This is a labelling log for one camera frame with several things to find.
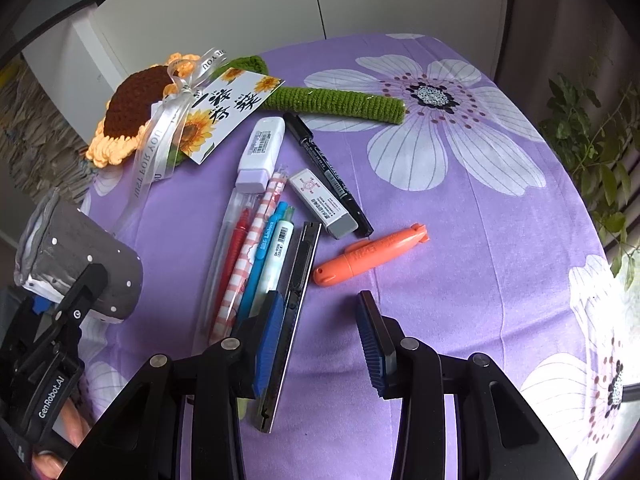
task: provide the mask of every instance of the cabinet door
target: cabinet door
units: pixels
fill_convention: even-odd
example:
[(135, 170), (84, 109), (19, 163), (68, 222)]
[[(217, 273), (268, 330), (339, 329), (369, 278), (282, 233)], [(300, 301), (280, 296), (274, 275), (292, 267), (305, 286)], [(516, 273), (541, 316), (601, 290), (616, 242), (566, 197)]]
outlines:
[(172, 52), (250, 56), (324, 38), (316, 0), (106, 0), (95, 21), (128, 73)]
[(502, 43), (506, 0), (319, 0), (328, 38), (364, 32), (434, 36), (490, 77)]

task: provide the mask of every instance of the brown crochet center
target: brown crochet center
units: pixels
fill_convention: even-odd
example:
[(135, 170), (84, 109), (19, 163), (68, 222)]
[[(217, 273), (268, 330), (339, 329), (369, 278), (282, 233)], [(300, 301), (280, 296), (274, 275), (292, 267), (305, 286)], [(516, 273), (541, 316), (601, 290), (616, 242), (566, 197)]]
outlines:
[(104, 117), (107, 137), (135, 137), (151, 118), (151, 105), (162, 100), (164, 87), (172, 83), (165, 66), (131, 74), (116, 89)]

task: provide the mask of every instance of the white eraser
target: white eraser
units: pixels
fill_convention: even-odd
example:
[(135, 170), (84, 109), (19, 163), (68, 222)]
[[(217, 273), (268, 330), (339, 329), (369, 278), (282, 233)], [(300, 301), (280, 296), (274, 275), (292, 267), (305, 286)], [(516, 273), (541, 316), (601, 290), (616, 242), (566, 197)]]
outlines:
[(289, 177), (289, 185), (336, 240), (358, 228), (358, 223), (311, 170)]

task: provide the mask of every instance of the gift tag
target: gift tag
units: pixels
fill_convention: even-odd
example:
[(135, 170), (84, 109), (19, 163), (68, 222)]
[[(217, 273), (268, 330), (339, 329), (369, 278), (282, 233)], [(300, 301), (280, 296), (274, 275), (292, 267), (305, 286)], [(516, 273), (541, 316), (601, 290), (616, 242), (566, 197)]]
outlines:
[(191, 106), (180, 150), (201, 164), (283, 82), (277, 77), (229, 68), (201, 90)]

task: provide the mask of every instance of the purple tablecloth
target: purple tablecloth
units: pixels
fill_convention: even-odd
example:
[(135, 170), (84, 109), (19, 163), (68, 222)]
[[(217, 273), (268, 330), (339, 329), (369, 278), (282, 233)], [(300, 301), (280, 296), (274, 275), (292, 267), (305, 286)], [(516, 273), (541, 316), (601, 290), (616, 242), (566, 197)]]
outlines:
[[(242, 427), (247, 478), (389, 478), (399, 401), (379, 399), (369, 382), (351, 309), (363, 289), (407, 335), (438, 352), (489, 354), (581, 478), (606, 445), (619, 402), (622, 346), (607, 314), (619, 299), (580, 197), (537, 131), (488, 78), (418, 34), (318, 41), (264, 59), (288, 86), (405, 100), (399, 126), (305, 120), (374, 237), (421, 222), (431, 240), (348, 282), (310, 286), (274, 431)], [(85, 331), (88, 396), (97, 415), (150, 355), (190, 354), (236, 165), (264, 115), (251, 115), (200, 167), (184, 163), (152, 186), (135, 243), (144, 266), (140, 302), (126, 322), (92, 322)], [(310, 165), (290, 137), (279, 161), (292, 173)], [(124, 176), (122, 168), (104, 170), (84, 210), (109, 229), (129, 183), (130, 166)], [(290, 189), (283, 199), (296, 206), (296, 224), (310, 219)], [(316, 262), (354, 240), (323, 235)], [(447, 417), (452, 479), (451, 410)]]

